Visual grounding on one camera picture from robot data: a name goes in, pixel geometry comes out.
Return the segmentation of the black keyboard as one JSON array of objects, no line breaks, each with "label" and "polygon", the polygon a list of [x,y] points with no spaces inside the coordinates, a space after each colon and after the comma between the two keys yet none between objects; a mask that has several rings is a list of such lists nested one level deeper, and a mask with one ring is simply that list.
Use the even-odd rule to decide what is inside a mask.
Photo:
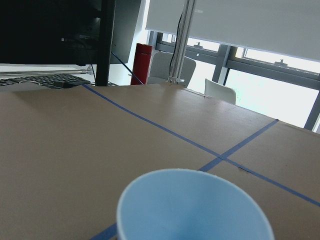
[{"label": "black keyboard", "polygon": [[33,83],[47,88],[72,88],[79,85],[87,85],[91,82],[68,73],[45,74],[45,75],[29,75],[22,77],[1,78],[0,86],[11,86],[21,83]]}]

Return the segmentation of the white office chair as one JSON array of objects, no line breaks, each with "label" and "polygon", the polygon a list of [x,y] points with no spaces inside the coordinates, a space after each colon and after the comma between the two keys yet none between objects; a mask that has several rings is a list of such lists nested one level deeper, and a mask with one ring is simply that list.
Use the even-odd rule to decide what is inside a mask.
[{"label": "white office chair", "polygon": [[205,79],[204,93],[207,96],[217,98],[230,104],[236,104],[236,92],[232,88],[221,85],[217,82]]}]

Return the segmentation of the red water bottle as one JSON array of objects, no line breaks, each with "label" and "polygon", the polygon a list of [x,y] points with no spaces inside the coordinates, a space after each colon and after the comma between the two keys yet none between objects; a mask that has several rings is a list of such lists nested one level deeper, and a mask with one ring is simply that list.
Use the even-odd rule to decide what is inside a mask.
[{"label": "red water bottle", "polygon": [[147,83],[152,58],[152,49],[153,47],[151,45],[141,43],[136,44],[132,72],[143,84]]}]

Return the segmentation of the aluminium frame post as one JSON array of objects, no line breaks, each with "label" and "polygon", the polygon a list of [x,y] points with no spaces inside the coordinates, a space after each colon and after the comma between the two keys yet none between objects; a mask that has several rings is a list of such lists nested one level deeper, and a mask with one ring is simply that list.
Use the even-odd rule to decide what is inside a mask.
[{"label": "aluminium frame post", "polygon": [[186,0],[183,5],[183,11],[177,26],[174,51],[171,58],[173,69],[170,70],[170,76],[168,78],[168,82],[171,84],[179,84],[181,82],[180,75],[183,67],[196,2],[196,0]]}]

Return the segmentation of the light blue plastic cup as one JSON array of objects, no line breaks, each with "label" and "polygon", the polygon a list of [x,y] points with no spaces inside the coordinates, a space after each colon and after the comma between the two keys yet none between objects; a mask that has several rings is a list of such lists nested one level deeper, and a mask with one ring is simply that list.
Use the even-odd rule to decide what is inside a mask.
[{"label": "light blue plastic cup", "polygon": [[116,210],[120,240],[272,240],[272,227],[244,190],[216,175],[161,169],[133,180]]}]

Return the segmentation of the grey office chair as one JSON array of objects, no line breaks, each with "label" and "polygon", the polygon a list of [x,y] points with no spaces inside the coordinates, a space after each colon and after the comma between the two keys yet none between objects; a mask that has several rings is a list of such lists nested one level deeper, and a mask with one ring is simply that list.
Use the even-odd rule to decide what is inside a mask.
[{"label": "grey office chair", "polygon": [[[153,55],[147,84],[160,84],[168,80],[171,73],[170,70],[173,70],[174,67],[173,62],[171,62],[172,56],[172,53],[162,51],[156,52]],[[180,85],[188,87],[195,68],[196,61],[185,56],[180,74],[180,80],[183,81]]]}]

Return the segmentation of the black computer monitor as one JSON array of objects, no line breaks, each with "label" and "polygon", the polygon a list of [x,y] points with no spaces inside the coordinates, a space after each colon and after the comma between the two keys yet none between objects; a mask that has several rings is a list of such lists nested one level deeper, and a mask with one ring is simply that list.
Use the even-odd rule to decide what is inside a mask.
[{"label": "black computer monitor", "polygon": [[3,0],[0,61],[20,65],[96,65],[105,87],[110,65],[127,63],[140,0]]}]

